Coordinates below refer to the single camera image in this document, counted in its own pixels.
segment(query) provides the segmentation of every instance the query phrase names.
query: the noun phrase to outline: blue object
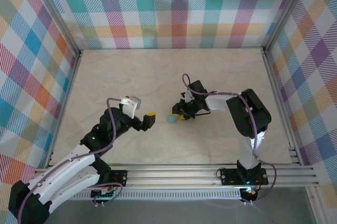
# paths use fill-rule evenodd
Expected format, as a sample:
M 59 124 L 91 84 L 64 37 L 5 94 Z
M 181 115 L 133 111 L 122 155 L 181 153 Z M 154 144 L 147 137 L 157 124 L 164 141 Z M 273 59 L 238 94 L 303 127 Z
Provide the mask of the blue object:
M 178 118 L 179 118 L 179 116 L 169 115 L 169 116 L 167 116 L 167 121 L 173 123 L 173 122 L 175 122 Z

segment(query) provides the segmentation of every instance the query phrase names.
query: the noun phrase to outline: white floor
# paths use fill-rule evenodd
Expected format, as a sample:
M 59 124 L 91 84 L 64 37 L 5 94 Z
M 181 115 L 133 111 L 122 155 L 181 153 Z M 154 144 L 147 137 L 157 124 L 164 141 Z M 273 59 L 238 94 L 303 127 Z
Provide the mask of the white floor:
M 58 134 L 52 163 L 65 157 L 98 123 L 108 97 L 142 99 L 137 116 L 156 111 L 147 132 L 130 129 L 102 159 L 108 163 L 236 163 L 237 132 L 229 112 L 169 123 L 184 91 L 181 77 L 201 80 L 208 91 L 253 89 L 272 115 L 261 159 L 290 163 L 288 142 L 258 48 L 184 50 L 87 50 Z

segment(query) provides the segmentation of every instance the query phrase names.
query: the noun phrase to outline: plaid wall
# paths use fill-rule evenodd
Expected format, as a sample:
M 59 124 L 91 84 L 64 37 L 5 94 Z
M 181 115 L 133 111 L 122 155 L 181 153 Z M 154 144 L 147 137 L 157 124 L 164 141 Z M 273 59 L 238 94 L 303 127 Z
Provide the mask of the plaid wall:
M 261 46 L 288 0 L 54 1 L 79 46 L 101 49 Z
M 0 223 L 46 158 L 75 56 L 41 0 L 0 0 Z
M 271 53 L 301 155 L 337 220 L 337 0 L 299 0 Z

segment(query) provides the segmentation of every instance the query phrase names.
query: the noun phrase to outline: table surface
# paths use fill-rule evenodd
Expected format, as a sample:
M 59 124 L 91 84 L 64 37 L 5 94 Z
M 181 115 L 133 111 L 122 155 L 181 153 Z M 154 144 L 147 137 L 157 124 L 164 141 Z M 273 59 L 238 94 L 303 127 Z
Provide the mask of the table surface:
M 288 141 L 258 48 L 86 50 L 61 123 L 51 163 L 57 163 L 98 123 L 106 99 L 134 95 L 136 116 L 155 111 L 147 132 L 130 129 L 102 156 L 107 163 L 236 163 L 237 132 L 229 111 L 169 123 L 167 116 L 184 91 L 182 74 L 208 91 L 253 89 L 272 116 L 260 157 L 290 163 Z

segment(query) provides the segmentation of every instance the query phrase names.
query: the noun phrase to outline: marble floor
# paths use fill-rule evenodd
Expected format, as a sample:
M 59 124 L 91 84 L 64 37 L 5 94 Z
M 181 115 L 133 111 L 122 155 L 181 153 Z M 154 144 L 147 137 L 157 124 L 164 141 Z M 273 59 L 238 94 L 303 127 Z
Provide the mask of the marble floor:
M 130 129 L 118 138 L 102 156 L 107 163 L 236 163 L 242 136 L 229 112 L 167 122 L 184 91 L 183 73 L 191 81 L 201 80 L 208 91 L 253 89 L 272 115 L 261 159 L 291 162 L 261 52 L 243 48 L 84 51 L 51 163 L 65 157 L 98 123 L 107 98 L 127 95 L 142 99 L 136 116 L 155 111 L 156 123 L 147 132 Z

